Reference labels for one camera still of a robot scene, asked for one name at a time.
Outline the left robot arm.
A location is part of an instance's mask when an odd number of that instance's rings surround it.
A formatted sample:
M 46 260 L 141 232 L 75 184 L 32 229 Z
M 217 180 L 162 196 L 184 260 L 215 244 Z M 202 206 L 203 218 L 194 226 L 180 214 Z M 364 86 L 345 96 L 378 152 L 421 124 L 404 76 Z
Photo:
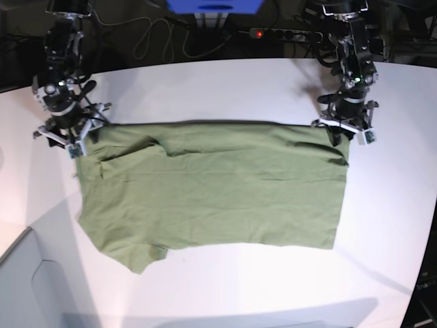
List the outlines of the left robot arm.
M 313 54 L 339 79 L 339 89 L 318 97 L 318 103 L 326 105 L 326 108 L 311 125 L 324 126 L 333 146 L 338 146 L 343 136 L 349 139 L 358 137 L 358 141 L 367 146 L 376 141 L 372 120 L 375 109 L 379 107 L 378 102 L 367 100 L 369 89 L 378 78 L 365 20 L 361 17 L 361 13 L 368 10 L 368 4 L 366 1 L 313 3 L 323 11 L 327 34 L 337 60 L 324 61 L 317 42 L 311 39 Z

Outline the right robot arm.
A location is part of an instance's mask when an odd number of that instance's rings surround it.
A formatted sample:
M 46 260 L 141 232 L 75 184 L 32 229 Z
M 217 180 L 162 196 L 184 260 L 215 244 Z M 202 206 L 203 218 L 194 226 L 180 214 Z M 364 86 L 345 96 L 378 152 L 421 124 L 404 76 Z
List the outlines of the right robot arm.
M 83 21 L 96 22 L 93 1 L 49 1 L 46 11 L 55 22 L 44 37 L 46 64 L 33 78 L 32 92 L 48 113 L 34 137 L 45 137 L 51 147 L 72 158 L 87 153 L 86 139 L 98 141 L 98 131 L 109 124 L 104 112 L 110 104 L 92 102 L 88 94 L 97 86 L 91 70 L 82 67 Z

